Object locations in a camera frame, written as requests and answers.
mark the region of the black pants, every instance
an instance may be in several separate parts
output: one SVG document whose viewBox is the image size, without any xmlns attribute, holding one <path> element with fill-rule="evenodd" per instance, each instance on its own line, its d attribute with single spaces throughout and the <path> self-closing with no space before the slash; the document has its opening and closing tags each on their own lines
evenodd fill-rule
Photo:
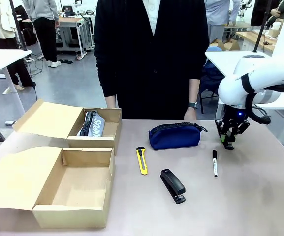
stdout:
<svg viewBox="0 0 284 236">
<path fill-rule="evenodd" d="M 0 38 L 0 49 L 18 49 L 17 41 L 15 38 Z M 18 84 L 18 77 L 23 86 L 32 86 L 32 79 L 25 67 L 23 59 L 20 59 L 7 67 L 9 75 L 14 84 Z"/>
<path fill-rule="evenodd" d="M 55 21 L 41 17 L 33 22 L 44 58 L 48 61 L 57 61 Z"/>
</svg>

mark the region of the wristwatch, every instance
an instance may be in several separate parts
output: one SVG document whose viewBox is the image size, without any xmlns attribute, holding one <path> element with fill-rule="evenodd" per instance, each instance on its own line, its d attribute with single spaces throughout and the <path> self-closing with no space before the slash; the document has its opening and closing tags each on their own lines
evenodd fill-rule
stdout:
<svg viewBox="0 0 284 236">
<path fill-rule="evenodd" d="M 192 108 L 194 108 L 195 110 L 197 109 L 196 106 L 197 106 L 197 102 L 195 102 L 195 103 L 194 103 L 194 102 L 189 102 L 189 103 L 188 103 L 188 107 L 192 107 Z"/>
</svg>

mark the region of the yellow utility knife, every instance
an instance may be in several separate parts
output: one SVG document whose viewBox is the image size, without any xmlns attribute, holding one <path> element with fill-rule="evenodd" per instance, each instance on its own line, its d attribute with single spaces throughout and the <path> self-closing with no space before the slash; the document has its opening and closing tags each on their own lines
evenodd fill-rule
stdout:
<svg viewBox="0 0 284 236">
<path fill-rule="evenodd" d="M 136 149 L 137 160 L 138 160 L 138 164 L 140 166 L 141 174 L 147 175 L 147 166 L 146 166 L 146 162 L 145 162 L 145 158 L 144 158 L 144 152 L 145 152 L 144 147 L 138 147 Z"/>
</svg>

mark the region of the zipper pull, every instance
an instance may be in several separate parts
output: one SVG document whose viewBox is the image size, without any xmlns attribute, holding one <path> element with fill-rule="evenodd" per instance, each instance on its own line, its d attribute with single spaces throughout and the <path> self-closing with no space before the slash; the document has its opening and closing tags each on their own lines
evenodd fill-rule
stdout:
<svg viewBox="0 0 284 236">
<path fill-rule="evenodd" d="M 201 131 L 207 132 L 207 129 L 204 128 L 203 126 L 200 126 L 200 125 L 198 125 L 198 124 L 194 124 L 194 126 L 195 126 L 200 132 L 201 132 Z"/>
</svg>

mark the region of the zipper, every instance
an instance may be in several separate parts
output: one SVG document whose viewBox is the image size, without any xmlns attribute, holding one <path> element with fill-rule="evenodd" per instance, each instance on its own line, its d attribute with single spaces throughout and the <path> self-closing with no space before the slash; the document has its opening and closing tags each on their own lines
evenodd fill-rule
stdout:
<svg viewBox="0 0 284 236">
<path fill-rule="evenodd" d="M 80 136 L 88 136 L 88 132 L 89 132 L 90 125 L 92 123 L 93 116 L 94 116 L 93 111 L 86 113 L 85 122 L 83 124 L 83 128 L 80 133 Z"/>
<path fill-rule="evenodd" d="M 205 132 L 207 132 L 207 129 L 204 128 L 203 126 L 200 126 L 198 124 L 193 124 L 190 122 L 183 122 L 183 123 L 176 123 L 176 124 L 162 124 L 159 125 L 157 127 L 155 127 L 154 129 L 151 130 L 151 134 L 155 134 L 158 131 L 164 130 L 164 129 L 169 129 L 169 128 L 175 128 L 175 127 L 181 127 L 181 126 L 194 126 L 195 128 L 197 128 L 200 132 L 203 130 Z"/>
</svg>

